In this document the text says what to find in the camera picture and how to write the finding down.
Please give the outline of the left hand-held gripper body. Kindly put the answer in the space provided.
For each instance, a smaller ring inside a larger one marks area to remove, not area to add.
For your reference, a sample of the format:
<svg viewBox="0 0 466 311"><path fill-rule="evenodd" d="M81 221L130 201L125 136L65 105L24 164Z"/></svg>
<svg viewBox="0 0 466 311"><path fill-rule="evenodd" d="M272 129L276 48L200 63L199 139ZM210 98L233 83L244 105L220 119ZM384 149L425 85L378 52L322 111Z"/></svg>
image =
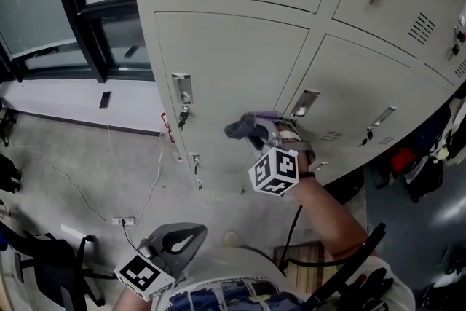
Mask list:
<svg viewBox="0 0 466 311"><path fill-rule="evenodd" d="M131 248L116 266L117 279L145 301L175 288L207 237L203 224L164 224Z"/></svg>

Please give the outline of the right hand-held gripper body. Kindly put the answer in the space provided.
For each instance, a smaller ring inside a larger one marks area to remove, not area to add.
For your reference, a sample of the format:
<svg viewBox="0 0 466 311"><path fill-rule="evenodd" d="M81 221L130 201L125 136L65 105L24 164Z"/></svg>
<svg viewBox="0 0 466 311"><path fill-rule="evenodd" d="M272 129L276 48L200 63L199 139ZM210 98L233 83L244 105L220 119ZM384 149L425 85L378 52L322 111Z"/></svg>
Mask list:
<svg viewBox="0 0 466 311"><path fill-rule="evenodd" d="M253 190L274 196L284 195L301 179L315 175L310 169L299 169L300 154L306 155L308 165L315 161L311 144L302 137L301 142L283 143L277 129L278 123L289 124L298 133L288 120L257 119L253 133L246 137L256 156L255 163L248 171Z"/></svg>

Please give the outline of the person's right hand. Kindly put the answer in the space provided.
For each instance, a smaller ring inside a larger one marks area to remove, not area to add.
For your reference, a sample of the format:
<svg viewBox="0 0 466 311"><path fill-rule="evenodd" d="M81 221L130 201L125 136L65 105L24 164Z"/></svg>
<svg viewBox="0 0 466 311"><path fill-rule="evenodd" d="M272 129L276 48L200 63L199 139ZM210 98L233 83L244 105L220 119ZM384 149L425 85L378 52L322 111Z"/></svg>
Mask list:
<svg viewBox="0 0 466 311"><path fill-rule="evenodd" d="M301 136L289 125L285 123L278 123L277 129L283 143L301 142Z"/></svg>

